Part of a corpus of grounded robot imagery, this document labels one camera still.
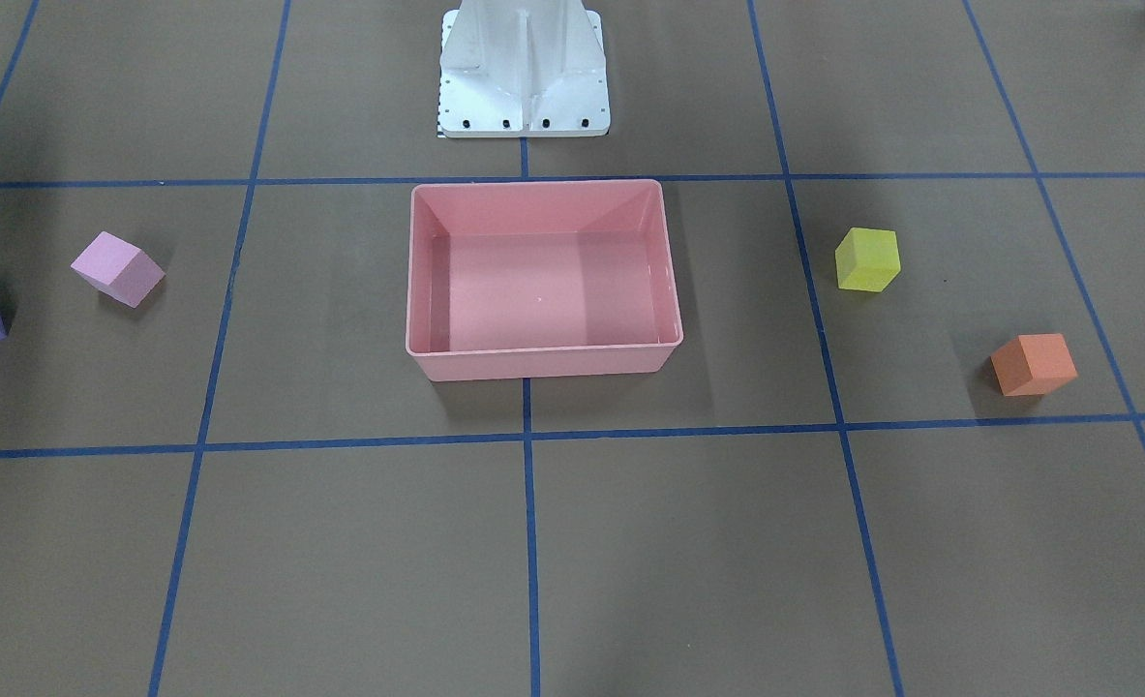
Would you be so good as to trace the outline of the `orange foam block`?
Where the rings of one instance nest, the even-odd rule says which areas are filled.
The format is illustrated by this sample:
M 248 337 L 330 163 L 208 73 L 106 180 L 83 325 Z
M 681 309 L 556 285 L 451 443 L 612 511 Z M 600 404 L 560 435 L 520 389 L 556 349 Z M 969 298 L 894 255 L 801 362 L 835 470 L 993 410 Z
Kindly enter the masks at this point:
M 1013 336 L 992 353 L 989 365 L 1006 397 L 1045 396 L 1079 377 L 1063 334 Z

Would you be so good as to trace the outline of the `light pink foam block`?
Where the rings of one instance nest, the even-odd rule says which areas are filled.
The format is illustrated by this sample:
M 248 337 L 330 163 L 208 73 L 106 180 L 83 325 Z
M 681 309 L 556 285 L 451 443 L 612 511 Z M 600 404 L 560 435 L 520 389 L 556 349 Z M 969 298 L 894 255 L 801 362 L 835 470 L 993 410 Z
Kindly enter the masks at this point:
M 94 290 L 134 309 L 165 277 L 161 266 L 147 252 L 110 232 L 96 235 L 71 268 Z

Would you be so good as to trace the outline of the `pink plastic bin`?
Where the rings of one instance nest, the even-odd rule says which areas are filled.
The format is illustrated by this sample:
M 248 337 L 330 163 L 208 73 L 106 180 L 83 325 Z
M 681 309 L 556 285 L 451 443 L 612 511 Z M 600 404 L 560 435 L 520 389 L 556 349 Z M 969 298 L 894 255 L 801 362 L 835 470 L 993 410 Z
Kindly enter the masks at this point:
M 680 308 L 657 181 L 412 191 L 405 348 L 432 382 L 652 374 Z

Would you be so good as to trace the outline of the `yellow-green foam block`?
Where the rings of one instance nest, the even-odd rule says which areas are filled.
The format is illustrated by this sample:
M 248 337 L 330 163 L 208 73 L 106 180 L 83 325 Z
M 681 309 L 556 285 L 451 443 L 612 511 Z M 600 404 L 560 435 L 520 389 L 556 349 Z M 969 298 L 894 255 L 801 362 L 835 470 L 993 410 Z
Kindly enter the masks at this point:
M 901 274 L 895 230 L 851 227 L 834 250 L 838 290 L 881 292 Z

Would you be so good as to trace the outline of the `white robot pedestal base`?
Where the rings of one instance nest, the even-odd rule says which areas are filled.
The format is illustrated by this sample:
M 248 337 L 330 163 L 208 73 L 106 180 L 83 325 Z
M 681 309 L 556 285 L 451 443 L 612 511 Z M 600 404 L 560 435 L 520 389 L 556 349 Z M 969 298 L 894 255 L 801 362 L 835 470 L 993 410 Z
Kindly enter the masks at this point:
M 442 17 L 439 66 L 442 137 L 611 129 L 602 17 L 581 1 L 463 1 Z

